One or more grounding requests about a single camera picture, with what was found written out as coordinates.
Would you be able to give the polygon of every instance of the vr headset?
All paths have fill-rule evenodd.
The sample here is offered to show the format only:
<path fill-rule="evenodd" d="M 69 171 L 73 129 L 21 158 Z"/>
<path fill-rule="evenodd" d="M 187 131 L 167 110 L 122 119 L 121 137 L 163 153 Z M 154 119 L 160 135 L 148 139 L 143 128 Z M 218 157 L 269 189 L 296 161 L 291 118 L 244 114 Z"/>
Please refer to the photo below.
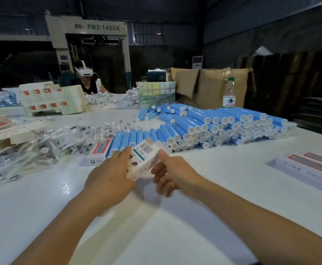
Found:
<path fill-rule="evenodd" d="M 74 67 L 76 72 L 81 76 L 87 76 L 87 77 L 91 77 L 93 75 L 93 70 L 90 67 L 86 67 L 85 62 L 83 60 L 81 60 L 83 67 L 77 68 Z"/>

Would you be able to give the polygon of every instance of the table surface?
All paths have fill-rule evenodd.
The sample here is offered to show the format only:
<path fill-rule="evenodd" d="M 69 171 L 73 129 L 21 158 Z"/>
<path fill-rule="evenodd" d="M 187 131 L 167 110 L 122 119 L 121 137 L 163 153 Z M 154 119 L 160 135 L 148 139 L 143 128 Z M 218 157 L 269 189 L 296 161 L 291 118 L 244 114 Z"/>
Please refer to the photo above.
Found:
<path fill-rule="evenodd" d="M 57 115 L 50 125 L 132 121 L 133 109 Z M 139 125 L 158 128 L 154 118 Z M 207 179 L 322 236 L 322 191 L 268 162 L 286 153 L 322 148 L 322 135 L 299 129 L 296 138 L 224 145 L 176 153 Z M 82 190 L 93 166 L 81 157 L 0 187 L 0 265 L 12 262 Z M 122 203 L 96 218 L 70 264 L 249 264 L 256 258 L 205 206 L 179 191 L 164 198 L 151 174 Z"/>

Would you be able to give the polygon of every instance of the barcode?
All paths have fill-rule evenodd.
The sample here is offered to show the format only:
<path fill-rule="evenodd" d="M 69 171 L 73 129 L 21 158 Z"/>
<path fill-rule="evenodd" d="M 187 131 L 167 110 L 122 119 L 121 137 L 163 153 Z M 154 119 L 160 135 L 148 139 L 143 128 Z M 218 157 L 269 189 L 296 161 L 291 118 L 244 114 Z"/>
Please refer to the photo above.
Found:
<path fill-rule="evenodd" d="M 146 154 L 149 154 L 150 152 L 153 151 L 153 149 L 147 143 L 143 143 L 140 146 L 140 149 L 142 149 L 142 151 L 145 152 Z"/>

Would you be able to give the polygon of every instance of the hand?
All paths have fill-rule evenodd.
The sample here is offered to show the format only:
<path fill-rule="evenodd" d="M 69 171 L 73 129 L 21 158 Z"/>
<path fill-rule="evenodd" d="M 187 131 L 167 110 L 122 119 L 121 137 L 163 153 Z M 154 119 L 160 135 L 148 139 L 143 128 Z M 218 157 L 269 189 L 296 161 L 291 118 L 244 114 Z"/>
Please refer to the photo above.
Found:
<path fill-rule="evenodd" d="M 134 181 L 127 179 L 130 151 L 131 147 L 116 151 L 88 175 L 82 195 L 92 203 L 96 216 L 119 204 L 135 188 Z"/>
<path fill-rule="evenodd" d="M 99 87 L 99 91 L 100 91 L 101 93 L 108 93 L 108 90 L 107 90 L 107 89 L 105 89 L 103 85 Z"/>
<path fill-rule="evenodd" d="M 158 152 L 161 162 L 151 170 L 154 174 L 156 190 L 168 197 L 172 191 L 180 189 L 185 195 L 194 197 L 196 188 L 205 180 L 181 156 L 170 157 L 163 150 Z"/>

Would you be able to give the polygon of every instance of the water bottle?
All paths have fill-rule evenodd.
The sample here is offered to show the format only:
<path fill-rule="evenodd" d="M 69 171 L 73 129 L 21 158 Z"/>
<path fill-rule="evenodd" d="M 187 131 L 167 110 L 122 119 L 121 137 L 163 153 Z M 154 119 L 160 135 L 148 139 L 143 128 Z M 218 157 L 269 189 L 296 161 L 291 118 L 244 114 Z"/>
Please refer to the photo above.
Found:
<path fill-rule="evenodd" d="M 222 107 L 233 108 L 236 103 L 236 94 L 234 93 L 234 77 L 229 77 L 223 90 Z"/>

